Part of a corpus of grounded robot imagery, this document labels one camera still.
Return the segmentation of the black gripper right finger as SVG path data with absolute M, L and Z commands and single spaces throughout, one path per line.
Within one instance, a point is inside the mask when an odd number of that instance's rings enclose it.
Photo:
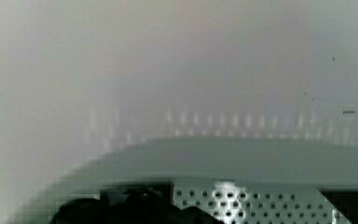
M 325 189 L 321 193 L 351 224 L 358 224 L 358 190 Z

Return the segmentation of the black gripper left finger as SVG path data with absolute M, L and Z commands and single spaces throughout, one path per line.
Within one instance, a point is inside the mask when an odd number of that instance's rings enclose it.
M 109 194 L 63 204 L 48 224 L 224 224 L 195 206 L 180 209 L 149 190 L 129 192 L 123 202 Z

